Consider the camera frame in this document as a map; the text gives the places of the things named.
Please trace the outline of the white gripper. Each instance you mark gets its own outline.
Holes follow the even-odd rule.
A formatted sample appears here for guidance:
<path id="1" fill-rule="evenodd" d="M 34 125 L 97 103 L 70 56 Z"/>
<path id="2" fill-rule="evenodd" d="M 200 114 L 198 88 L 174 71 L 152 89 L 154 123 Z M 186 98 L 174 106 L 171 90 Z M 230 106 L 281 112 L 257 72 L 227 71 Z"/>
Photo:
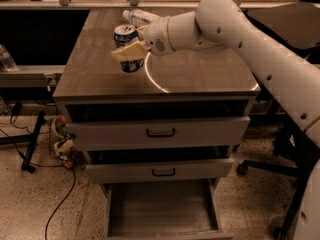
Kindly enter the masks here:
<path id="1" fill-rule="evenodd" d="M 160 17 L 148 26 L 137 27 L 137 39 L 139 41 L 113 50 L 111 52 L 112 57 L 118 62 L 125 62 L 143 59 L 149 51 L 157 56 L 172 54 L 174 49 L 169 41 L 168 23 L 169 17 Z"/>

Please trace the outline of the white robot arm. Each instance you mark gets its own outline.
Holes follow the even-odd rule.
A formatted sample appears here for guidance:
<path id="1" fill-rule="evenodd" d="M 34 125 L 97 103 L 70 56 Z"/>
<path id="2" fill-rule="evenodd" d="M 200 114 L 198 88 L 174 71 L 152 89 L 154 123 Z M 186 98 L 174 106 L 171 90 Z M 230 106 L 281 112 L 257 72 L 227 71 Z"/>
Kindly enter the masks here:
<path id="1" fill-rule="evenodd" d="M 298 195 L 293 240 L 319 240 L 320 71 L 256 28 L 232 0 L 201 0 L 188 13 L 161 17 L 148 14 L 136 24 L 138 37 L 112 51 L 119 62 L 180 50 L 224 45 L 235 51 L 280 103 L 306 139 L 301 156 L 306 179 Z"/>

